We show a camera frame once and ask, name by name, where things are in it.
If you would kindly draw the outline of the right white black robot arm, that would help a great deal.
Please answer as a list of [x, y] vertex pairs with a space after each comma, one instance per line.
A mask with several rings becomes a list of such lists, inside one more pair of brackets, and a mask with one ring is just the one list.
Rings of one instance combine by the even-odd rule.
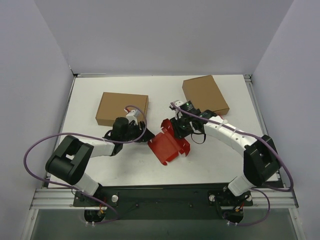
[[223, 142], [243, 157], [242, 173], [226, 187], [233, 196], [239, 197], [251, 188], [261, 187], [279, 170], [276, 148], [269, 136], [257, 139], [211, 110], [201, 112], [191, 101], [176, 100], [169, 107], [175, 111], [170, 124], [176, 139], [184, 139], [194, 133], [203, 134]]

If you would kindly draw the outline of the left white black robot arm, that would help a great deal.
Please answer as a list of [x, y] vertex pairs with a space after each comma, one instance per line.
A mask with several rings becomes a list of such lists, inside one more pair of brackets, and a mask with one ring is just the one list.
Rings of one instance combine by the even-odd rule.
[[118, 117], [101, 140], [80, 139], [72, 135], [64, 137], [46, 162], [45, 170], [84, 192], [84, 199], [96, 206], [101, 203], [103, 194], [99, 190], [101, 185], [85, 173], [89, 160], [113, 157], [123, 149], [125, 142], [146, 143], [154, 137], [144, 121], [136, 123], [126, 117]]

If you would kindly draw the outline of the red paper box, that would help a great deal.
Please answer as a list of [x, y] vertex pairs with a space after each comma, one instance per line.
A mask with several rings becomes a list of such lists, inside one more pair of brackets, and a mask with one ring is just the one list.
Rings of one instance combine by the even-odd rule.
[[166, 166], [179, 155], [188, 156], [190, 143], [185, 138], [174, 137], [174, 129], [169, 119], [162, 121], [161, 130], [162, 132], [148, 141], [148, 146], [162, 165]]

